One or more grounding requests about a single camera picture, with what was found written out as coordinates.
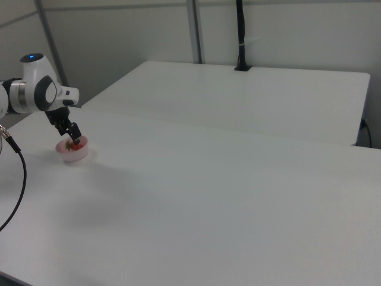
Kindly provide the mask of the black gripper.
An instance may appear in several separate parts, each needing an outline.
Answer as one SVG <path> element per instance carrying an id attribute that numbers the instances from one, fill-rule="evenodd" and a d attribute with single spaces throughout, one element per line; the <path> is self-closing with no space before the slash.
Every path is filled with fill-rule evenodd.
<path id="1" fill-rule="evenodd" d="M 82 135 L 77 123 L 69 120 L 70 110 L 68 107 L 60 107 L 56 110 L 45 112 L 51 125 L 54 125 L 61 136 L 68 134 L 74 144 L 80 143 Z"/>

